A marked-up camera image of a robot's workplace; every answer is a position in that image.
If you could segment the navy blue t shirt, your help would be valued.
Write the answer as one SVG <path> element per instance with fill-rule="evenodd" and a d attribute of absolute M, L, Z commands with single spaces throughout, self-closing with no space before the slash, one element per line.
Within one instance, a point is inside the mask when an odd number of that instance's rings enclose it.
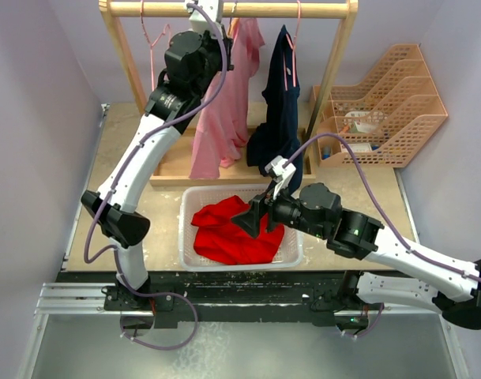
<path fill-rule="evenodd" d="M 284 89 L 283 58 L 291 66 L 291 48 L 287 45 L 287 28 L 283 26 L 277 36 L 269 65 L 269 75 L 262 96 L 267 105 L 266 120 L 250 136 L 246 146 L 246 162 L 257 167 L 266 176 L 265 166 L 276 156 L 288 159 L 300 147 L 299 141 L 299 79 L 292 87 L 288 76 L 288 90 Z"/>

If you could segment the red t shirt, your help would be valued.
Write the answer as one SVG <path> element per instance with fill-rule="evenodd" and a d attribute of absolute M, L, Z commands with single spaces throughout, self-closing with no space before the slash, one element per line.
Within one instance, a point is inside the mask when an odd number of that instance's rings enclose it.
<path fill-rule="evenodd" d="M 279 225 L 274 232 L 268 233 L 267 216 L 264 216 L 259 236 L 251 238 L 231 222 L 233 216 L 248 208 L 240 197 L 232 196 L 196 212 L 191 221 L 197 228 L 194 251 L 224 265 L 272 263 L 284 238 L 285 228 Z"/>

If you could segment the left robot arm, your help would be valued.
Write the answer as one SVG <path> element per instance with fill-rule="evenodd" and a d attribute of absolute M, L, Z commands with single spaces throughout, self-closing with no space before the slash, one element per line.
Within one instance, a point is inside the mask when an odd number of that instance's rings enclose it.
<path fill-rule="evenodd" d="M 217 36 L 186 31 L 171 38 L 133 140 L 100 188 L 81 197 L 92 225 L 110 241 L 118 281 L 125 287 L 122 300 L 133 310 L 150 299 L 142 246 L 150 221 L 137 212 L 143 189 L 191 118 L 214 99 L 206 92 L 214 77 L 224 82 L 232 68 L 231 45 L 224 31 Z"/>

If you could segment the pink t shirt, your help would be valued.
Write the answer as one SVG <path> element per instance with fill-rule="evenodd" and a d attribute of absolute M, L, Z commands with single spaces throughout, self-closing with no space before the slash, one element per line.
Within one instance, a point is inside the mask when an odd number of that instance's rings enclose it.
<path fill-rule="evenodd" d="M 234 69 L 227 73 L 219 95 L 200 113 L 191 157 L 192 179 L 219 178 L 220 168 L 239 160 L 249 139 L 249 82 L 258 71 L 265 41 L 255 18 L 238 19 L 232 36 Z"/>

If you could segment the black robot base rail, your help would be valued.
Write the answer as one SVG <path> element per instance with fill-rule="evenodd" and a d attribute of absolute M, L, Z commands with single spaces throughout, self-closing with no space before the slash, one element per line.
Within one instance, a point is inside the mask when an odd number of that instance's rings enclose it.
<path fill-rule="evenodd" d="M 155 328 L 181 322 L 309 323 L 366 327 L 381 308 L 359 299 L 358 271 L 150 272 L 136 296 L 120 282 L 106 286 L 105 308 Z"/>

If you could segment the wooden hanger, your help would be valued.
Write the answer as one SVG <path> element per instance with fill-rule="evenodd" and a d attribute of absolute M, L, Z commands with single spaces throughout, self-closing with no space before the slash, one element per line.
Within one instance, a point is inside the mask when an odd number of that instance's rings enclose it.
<path fill-rule="evenodd" d="M 227 35 L 231 39 L 235 38 L 235 30 L 236 30 L 237 24 L 239 22 L 239 19 L 237 17 L 235 17 L 237 6 L 238 6 L 238 2 L 234 1 L 234 5 L 232 6 L 232 9 L 231 9 L 232 17 L 229 20 L 229 26 L 228 26 L 228 30 L 227 30 Z"/>

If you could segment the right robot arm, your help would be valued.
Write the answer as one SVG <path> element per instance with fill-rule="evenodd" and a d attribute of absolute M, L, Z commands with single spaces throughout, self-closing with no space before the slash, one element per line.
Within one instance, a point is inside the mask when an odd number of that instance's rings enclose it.
<path fill-rule="evenodd" d="M 338 291 L 348 309 L 393 303 L 433 311 L 461 328 L 481 329 L 481 260 L 449 257 L 399 236 L 381 221 L 344 208 L 340 196 L 322 183 L 303 187 L 298 197 L 285 189 L 265 191 L 231 221 L 252 238 L 284 225 L 324 240 L 341 257 L 401 272 L 400 277 L 354 274 Z"/>

